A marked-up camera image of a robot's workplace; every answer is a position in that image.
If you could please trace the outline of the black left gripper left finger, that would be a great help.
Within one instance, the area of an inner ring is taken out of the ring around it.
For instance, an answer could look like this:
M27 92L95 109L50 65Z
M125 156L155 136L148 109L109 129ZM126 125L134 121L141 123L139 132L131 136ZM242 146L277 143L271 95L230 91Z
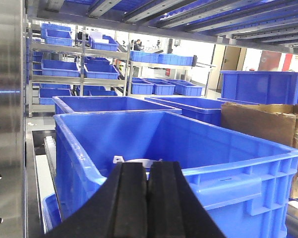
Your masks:
M141 163L118 163L97 192L46 238L145 238L146 174Z

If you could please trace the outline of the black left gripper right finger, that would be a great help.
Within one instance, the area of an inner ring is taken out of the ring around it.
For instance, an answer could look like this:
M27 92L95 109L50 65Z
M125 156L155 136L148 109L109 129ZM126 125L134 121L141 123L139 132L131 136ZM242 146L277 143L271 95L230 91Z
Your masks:
M178 162L154 162L148 181L149 238L223 238Z

